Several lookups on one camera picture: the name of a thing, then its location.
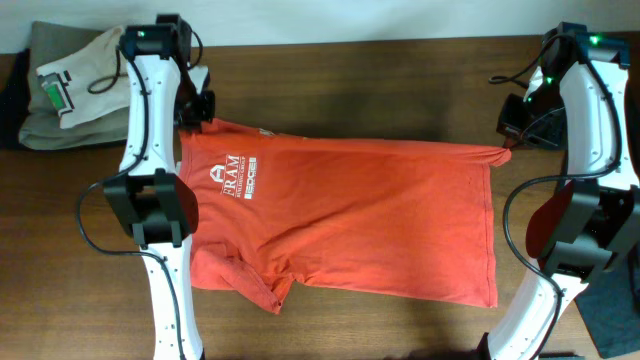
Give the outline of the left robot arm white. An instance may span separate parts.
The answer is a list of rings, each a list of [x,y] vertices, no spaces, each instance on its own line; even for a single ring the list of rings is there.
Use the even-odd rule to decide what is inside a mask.
[[[205,356],[190,275],[198,205],[174,159],[175,131],[200,131],[215,110],[209,70],[190,60],[195,37],[186,20],[163,14],[152,25],[127,27],[119,41],[130,84],[128,137],[119,172],[103,192],[145,265],[156,359]]]

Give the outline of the orange t-shirt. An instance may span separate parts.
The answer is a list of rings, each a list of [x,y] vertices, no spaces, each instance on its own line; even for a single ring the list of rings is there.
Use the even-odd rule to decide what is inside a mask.
[[[507,149],[319,139],[220,119],[183,132],[192,284],[278,313],[294,283],[498,303],[491,170]]]

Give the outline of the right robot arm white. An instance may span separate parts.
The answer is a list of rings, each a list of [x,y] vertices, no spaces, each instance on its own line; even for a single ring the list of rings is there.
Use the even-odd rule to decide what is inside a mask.
[[[637,245],[637,133],[626,115],[630,48],[616,37],[562,22],[535,59],[511,76],[524,89],[503,104],[497,130],[508,149],[561,150],[554,194],[531,216],[526,274],[506,315],[476,357],[538,359],[566,307]]]

